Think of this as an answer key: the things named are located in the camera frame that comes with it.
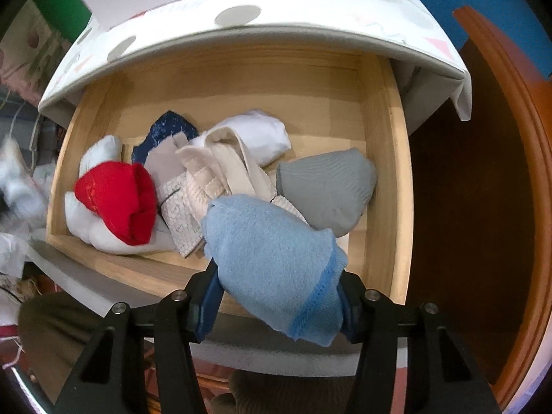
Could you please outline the light blue underwear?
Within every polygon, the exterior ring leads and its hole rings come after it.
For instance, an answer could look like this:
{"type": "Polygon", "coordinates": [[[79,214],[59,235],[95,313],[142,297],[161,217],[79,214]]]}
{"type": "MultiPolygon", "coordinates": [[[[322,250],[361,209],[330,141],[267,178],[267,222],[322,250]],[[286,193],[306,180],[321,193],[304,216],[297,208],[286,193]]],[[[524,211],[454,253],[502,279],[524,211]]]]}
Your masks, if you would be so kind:
{"type": "Polygon", "coordinates": [[[201,225],[206,256],[242,307],[291,339],[333,342],[343,325],[338,284],[348,257],[330,229],[316,231],[249,195],[211,201],[201,225]]]}

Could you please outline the pale blue underwear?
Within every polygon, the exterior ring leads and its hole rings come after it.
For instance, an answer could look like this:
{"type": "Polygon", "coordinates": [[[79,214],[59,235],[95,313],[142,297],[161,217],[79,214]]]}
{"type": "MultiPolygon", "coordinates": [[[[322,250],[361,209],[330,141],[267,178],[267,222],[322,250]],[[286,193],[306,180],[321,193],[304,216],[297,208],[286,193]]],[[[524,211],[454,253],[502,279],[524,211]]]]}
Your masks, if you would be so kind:
{"type": "MultiPolygon", "coordinates": [[[[120,162],[122,142],[107,135],[93,144],[80,159],[79,177],[103,162],[120,162]]],[[[165,223],[156,216],[149,243],[131,246],[114,236],[104,221],[80,202],[73,191],[65,193],[65,215],[69,232],[97,250],[116,255],[134,255],[154,252],[173,252],[175,244],[165,223]]]]}

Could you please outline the grey ribbed underwear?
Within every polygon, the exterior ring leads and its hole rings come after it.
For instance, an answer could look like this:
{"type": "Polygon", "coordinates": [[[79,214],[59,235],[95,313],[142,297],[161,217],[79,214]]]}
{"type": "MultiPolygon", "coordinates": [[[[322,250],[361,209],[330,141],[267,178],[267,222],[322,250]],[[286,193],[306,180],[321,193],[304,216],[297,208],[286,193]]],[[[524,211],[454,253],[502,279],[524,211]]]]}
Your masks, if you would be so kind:
{"type": "Polygon", "coordinates": [[[372,199],[375,164],[357,148],[280,162],[276,187],[316,230],[349,234],[372,199]]]}

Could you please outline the red underwear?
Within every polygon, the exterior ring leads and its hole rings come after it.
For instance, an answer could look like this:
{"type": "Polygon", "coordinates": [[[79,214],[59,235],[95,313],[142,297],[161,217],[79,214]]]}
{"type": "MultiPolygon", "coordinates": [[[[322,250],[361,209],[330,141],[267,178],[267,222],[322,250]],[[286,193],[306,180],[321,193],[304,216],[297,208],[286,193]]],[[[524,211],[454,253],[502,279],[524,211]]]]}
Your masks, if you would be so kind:
{"type": "Polygon", "coordinates": [[[76,198],[129,246],[150,242],[157,215],[154,182],[141,164],[103,162],[74,185],[76,198]]]}

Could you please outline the cream ribbed underwear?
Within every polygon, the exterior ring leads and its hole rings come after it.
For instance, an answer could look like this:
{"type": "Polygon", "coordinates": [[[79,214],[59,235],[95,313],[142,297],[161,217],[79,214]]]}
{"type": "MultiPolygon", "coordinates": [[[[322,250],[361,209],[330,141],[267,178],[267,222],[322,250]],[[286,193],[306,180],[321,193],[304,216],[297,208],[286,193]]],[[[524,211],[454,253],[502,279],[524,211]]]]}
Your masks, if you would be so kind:
{"type": "Polygon", "coordinates": [[[225,195],[250,195],[264,201],[276,196],[275,186],[239,135],[229,127],[205,137],[202,147],[184,146],[176,151],[186,171],[184,201],[197,221],[210,201],[225,195]]]}

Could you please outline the beige honeycomb pattern underwear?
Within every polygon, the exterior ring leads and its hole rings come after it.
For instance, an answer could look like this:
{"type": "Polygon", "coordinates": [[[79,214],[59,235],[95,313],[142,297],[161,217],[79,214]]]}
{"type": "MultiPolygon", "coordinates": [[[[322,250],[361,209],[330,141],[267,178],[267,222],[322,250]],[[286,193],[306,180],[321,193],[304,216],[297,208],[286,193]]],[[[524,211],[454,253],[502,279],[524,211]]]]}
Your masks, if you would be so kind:
{"type": "MultiPolygon", "coordinates": [[[[148,153],[145,168],[154,181],[157,202],[177,251],[190,255],[202,242],[201,220],[197,221],[184,201],[186,171],[176,151],[191,146],[185,134],[179,133],[163,140],[148,153]]],[[[281,207],[303,220],[303,215],[285,197],[278,195],[268,203],[281,207]]]]}

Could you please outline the navy floral lace underwear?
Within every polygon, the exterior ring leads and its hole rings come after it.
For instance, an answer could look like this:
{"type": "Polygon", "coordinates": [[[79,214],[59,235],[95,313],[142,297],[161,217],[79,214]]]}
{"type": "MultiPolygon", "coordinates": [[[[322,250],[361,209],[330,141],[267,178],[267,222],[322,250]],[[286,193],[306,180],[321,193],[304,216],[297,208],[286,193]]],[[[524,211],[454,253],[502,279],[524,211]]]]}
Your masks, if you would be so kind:
{"type": "Polygon", "coordinates": [[[179,133],[184,133],[188,140],[199,136],[197,128],[185,117],[173,111],[165,112],[150,127],[144,140],[133,148],[131,163],[138,162],[144,165],[150,150],[157,147],[166,138],[179,133]]]}

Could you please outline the white folded underwear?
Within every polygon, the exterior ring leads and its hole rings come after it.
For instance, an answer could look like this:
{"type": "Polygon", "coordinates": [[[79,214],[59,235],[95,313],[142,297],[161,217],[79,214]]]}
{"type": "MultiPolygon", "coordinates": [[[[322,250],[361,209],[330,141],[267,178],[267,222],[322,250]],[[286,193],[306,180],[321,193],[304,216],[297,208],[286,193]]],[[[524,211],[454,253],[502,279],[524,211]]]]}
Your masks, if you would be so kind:
{"type": "Polygon", "coordinates": [[[213,128],[191,139],[189,144],[204,147],[207,135],[223,127],[232,129],[241,138],[261,167],[270,165],[292,149],[284,123],[260,109],[252,109],[219,121],[213,128]]]}

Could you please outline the wooden drawer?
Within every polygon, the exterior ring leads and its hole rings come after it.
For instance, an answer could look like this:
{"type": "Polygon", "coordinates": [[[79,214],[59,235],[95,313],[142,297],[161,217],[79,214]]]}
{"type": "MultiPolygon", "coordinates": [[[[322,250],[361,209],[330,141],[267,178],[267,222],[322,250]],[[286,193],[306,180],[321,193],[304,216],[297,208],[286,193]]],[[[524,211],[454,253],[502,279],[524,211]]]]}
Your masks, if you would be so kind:
{"type": "Polygon", "coordinates": [[[221,191],[249,193],[253,176],[273,175],[277,162],[255,165],[251,132],[229,127],[235,115],[258,109],[284,124],[290,149],[281,160],[356,149],[375,166],[376,185],[360,221],[343,240],[347,268],[369,288],[402,304],[407,298],[414,234],[411,154],[391,63],[379,55],[329,47],[253,44],[177,51],[89,84],[69,124],[55,172],[47,243],[102,276],[164,296],[206,267],[200,250],[113,255],[68,229],[66,196],[89,148],[106,136],[135,146],[165,112],[184,116],[206,136],[207,150],[184,155],[196,178],[226,174],[221,191]]]}

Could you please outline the white patterned plastic bag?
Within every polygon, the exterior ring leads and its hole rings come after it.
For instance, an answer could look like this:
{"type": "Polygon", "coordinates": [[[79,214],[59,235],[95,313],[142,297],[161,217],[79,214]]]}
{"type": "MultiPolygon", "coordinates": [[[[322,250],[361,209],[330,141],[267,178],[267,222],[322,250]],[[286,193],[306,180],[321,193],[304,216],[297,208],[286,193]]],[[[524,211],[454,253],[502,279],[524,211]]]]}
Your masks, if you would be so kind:
{"type": "Polygon", "coordinates": [[[24,274],[30,243],[45,236],[55,163],[30,169],[15,138],[1,143],[1,326],[18,323],[23,302],[37,293],[24,274]]]}

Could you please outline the brown wooden furniture frame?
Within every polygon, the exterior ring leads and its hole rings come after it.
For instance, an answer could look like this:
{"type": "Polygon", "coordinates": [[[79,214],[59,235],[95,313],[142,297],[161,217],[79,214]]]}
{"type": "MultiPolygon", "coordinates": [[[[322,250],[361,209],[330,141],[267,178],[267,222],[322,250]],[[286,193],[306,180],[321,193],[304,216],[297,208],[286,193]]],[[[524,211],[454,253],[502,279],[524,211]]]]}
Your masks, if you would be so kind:
{"type": "Polygon", "coordinates": [[[551,82],[480,12],[457,9],[473,112],[443,104],[410,137],[407,300],[436,304],[498,405],[521,396],[551,319],[551,82]]]}

